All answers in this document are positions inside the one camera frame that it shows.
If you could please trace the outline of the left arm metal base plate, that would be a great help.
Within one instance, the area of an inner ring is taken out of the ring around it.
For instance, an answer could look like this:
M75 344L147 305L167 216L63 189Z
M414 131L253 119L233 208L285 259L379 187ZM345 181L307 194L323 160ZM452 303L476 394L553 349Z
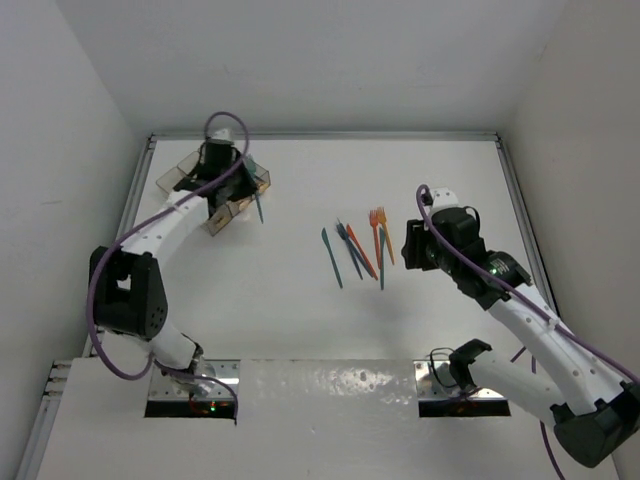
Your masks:
M212 360L201 360L191 370L175 370L156 363L151 372L148 399L153 401L231 401L238 393L239 371Z

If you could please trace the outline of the orange plastic knife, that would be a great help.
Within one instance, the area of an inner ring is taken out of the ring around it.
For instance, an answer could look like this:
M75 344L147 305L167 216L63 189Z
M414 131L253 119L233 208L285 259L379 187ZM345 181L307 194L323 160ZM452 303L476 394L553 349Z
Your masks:
M351 227L351 225L349 223L346 224L346 230L347 230L347 234L348 234L349 238L353 241L353 243L356 246L359 254L361 255L361 257L362 257L362 259L364 261L364 265L366 266L370 276L372 278L374 278L375 280L378 280L379 277L377 275L377 272L376 272L375 268L373 267L371 261L369 260L365 250L361 246L357 236L355 235L354 230L352 229L352 227Z

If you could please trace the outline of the clear middle container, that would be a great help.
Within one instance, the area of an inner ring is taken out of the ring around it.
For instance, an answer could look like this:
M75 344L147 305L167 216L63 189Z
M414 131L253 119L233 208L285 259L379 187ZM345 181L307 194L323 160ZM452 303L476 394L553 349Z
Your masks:
M198 160L195 167L187 174L193 180L197 180L200 183L199 187L191 191L196 191L217 179L224 174L239 157L240 152L235 148L232 148L229 153L206 153L204 159ZM231 201L236 202L238 205L250 200L254 196L254 186L250 180L244 161L225 181L219 183L207 193L200 194L201 197L207 199L208 207L208 196L210 194L217 195L217 200L220 203Z

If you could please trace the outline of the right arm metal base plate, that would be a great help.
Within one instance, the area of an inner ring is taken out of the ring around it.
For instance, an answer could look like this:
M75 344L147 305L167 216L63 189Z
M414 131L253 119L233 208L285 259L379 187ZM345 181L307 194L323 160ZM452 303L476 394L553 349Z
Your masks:
M434 360L415 360L414 376L419 401L443 402L453 400L502 401L505 397L486 388L469 391L460 389L448 372L449 361L444 357Z

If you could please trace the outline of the orange plastic fork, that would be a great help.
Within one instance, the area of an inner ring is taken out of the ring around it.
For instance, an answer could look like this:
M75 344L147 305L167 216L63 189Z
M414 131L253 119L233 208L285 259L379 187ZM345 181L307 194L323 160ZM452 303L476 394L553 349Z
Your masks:
M377 266L381 267L381 251L379 239L379 220L376 210L369 211L369 224L372 229Z

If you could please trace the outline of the teal plastic knife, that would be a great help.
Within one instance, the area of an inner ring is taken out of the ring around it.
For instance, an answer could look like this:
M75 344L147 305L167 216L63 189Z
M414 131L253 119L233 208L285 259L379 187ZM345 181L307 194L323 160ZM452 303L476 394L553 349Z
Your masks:
M384 251L385 251L386 234L384 233L384 229L382 227L379 227L379 239L380 239L380 251L381 251L381 267L379 267L379 285L380 285L380 290L384 291L385 289Z
M324 245L325 245L325 247L327 249L327 252L328 252L328 255L329 255L329 259L330 259L330 262L331 262L331 266L332 266L332 269L333 269L337 284L338 284L340 289L343 289L344 285L343 285L343 281L342 281L342 278L341 278L341 274L340 274L340 271L339 271L339 268L338 268L338 264L336 262L336 259L335 259L335 256L334 256L334 253L333 253L333 250L332 250L332 247L331 247L331 243L330 243L330 240L329 240L328 232L327 232L325 227L323 227L322 230L321 230L321 238L322 238L322 241L323 241L323 243L324 243Z

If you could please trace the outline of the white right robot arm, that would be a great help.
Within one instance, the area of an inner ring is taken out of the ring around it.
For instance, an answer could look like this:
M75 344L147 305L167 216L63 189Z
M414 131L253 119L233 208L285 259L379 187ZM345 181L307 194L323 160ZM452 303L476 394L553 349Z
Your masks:
M401 249L406 269L444 272L546 372L472 339L431 368L432 379L453 399L481 388L501 394L551 428L574 461L598 466L639 430L638 375L576 336L513 256L486 247L475 208L448 188L422 184L415 197L420 216L408 221Z

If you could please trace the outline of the clear outer container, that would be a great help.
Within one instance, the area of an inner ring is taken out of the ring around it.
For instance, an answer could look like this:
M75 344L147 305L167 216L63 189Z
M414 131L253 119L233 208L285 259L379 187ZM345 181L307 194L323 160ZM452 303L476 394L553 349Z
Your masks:
M189 177L179 167L174 167L162 175L156 181L156 185L166 196L169 196L173 191L195 190L200 186L200 183ZM215 236L240 213L240 210L236 202L220 203L215 194L210 194L208 200L210 218L203 225L203 229L211 236Z

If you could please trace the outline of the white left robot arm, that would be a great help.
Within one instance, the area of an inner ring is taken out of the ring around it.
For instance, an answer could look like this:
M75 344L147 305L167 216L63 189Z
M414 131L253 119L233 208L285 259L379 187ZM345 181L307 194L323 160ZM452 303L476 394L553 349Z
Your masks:
M197 229L214 223L234 202L255 196L259 185L247 147L237 147L230 129L205 133L191 169L168 193L160 210L90 257L86 318L89 336L103 364L129 379L108 358L98 329L128 337L158 365L182 378L193 376L200 345L169 318L162 270Z

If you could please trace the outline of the clear spoon container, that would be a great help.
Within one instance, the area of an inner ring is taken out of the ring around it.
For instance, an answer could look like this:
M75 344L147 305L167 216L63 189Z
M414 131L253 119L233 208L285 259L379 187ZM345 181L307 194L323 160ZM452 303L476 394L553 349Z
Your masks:
M267 169L265 169L264 167L262 167L260 164L258 164L256 161L255 161L255 163L256 163L257 173L258 173L260 184L261 184L261 186L260 186L260 195L262 195L271 186L270 172ZM250 177L250 180L253 183L254 194L255 194L256 185L254 184L254 181L252 180L250 174L249 174L249 177Z

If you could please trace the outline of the teal plastic fork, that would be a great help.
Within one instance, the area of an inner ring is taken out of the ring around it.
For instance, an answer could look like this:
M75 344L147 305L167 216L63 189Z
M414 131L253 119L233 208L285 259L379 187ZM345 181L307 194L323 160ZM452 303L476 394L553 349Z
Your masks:
M254 194L255 203L256 203L256 207L257 207L257 211L258 211L258 216L259 216L260 222L264 223L264 215L263 215L263 209L262 209L261 199L260 199L260 186L261 186L261 184L260 184L259 176L258 176L258 173L257 173L256 163L255 163L253 157L251 155L248 155L246 160L244 161L244 164L245 164L245 166L247 168L247 171L251 175L251 178L254 181L254 184L256 185L256 191L255 191L255 194Z

